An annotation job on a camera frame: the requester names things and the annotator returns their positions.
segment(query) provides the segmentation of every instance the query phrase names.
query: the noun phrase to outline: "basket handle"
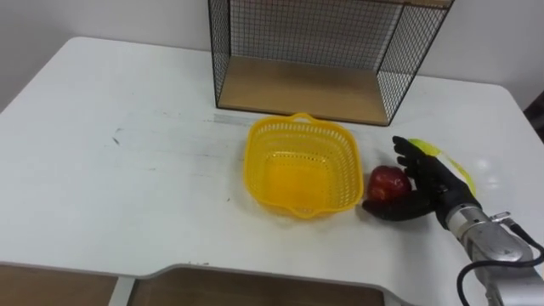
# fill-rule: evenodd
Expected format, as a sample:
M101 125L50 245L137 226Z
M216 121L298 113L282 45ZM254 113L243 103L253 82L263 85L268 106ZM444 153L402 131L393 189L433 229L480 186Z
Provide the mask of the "basket handle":
M308 122L308 123L317 123L319 122L320 120L317 120L315 118L313 118L310 114L308 113L296 113L292 116L289 116L288 119L292 122Z

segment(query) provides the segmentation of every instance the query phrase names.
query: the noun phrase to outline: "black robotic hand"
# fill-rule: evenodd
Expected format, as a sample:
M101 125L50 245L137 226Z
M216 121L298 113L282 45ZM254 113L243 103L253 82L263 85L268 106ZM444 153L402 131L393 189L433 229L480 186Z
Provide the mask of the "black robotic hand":
M461 204L480 207L463 177L452 167L448 168L435 156L429 156L413 143L394 136L397 162L416 184L416 190L391 201L363 202L363 208L375 217L388 221L404 221L436 212L440 224L446 228L447 213Z

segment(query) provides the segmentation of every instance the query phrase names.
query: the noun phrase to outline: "wooden floor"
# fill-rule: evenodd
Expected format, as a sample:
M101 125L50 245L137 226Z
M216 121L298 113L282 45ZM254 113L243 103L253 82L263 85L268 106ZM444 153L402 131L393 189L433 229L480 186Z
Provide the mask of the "wooden floor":
M0 305L106 306L116 279L0 266ZM137 282L131 306L383 306L380 292L355 286L175 269Z

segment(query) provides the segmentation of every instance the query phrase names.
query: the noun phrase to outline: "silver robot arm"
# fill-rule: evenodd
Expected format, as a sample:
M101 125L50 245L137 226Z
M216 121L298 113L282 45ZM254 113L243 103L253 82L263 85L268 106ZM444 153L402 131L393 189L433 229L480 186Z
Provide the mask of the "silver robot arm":
M488 217L479 207L462 204L448 213L446 223L473 262L457 278L463 305L468 302L462 281L474 269L485 286L490 306L544 306L544 280L534 268L544 261L544 250L510 218L509 212ZM533 259L530 244L541 252L539 258Z

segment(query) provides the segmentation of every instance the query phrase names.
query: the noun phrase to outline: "yellow object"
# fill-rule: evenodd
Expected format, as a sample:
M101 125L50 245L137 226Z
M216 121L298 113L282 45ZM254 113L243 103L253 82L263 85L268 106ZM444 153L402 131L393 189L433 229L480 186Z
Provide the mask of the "yellow object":
M439 158L439 160L445 164L446 167L449 167L447 165L447 162L450 162L451 165L459 172L459 174L462 176L461 179L465 183L467 183L468 188L470 189L470 192L472 192L473 196L476 196L476 186L474 185L473 179L470 177L467 171L461 167L458 163L456 163L454 160L452 160L449 156L447 156L444 152L442 152L439 148L435 147L434 145L425 142L421 139L408 139L413 145L418 147L420 150L422 150L425 154L429 156L434 156Z
M249 131L244 183L277 213L314 218L355 206L363 196L351 133L308 114L269 116Z

